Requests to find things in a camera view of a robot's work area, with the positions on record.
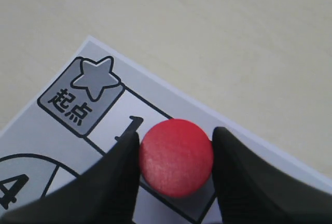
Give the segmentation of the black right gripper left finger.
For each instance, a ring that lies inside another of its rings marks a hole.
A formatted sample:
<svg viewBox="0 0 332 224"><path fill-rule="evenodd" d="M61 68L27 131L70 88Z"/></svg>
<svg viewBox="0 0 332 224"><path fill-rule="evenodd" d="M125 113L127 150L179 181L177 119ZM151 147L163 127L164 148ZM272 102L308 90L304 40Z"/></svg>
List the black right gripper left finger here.
<svg viewBox="0 0 332 224"><path fill-rule="evenodd" d="M140 184L139 135L130 131L100 161L1 223L132 223Z"/></svg>

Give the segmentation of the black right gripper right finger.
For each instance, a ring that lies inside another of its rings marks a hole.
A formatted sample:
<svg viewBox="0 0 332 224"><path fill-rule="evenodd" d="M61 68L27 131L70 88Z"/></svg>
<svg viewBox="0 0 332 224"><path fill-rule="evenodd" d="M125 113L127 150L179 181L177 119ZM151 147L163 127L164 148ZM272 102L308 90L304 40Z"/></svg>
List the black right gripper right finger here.
<svg viewBox="0 0 332 224"><path fill-rule="evenodd" d="M212 146L223 223L331 223L331 194L269 164L224 127Z"/></svg>

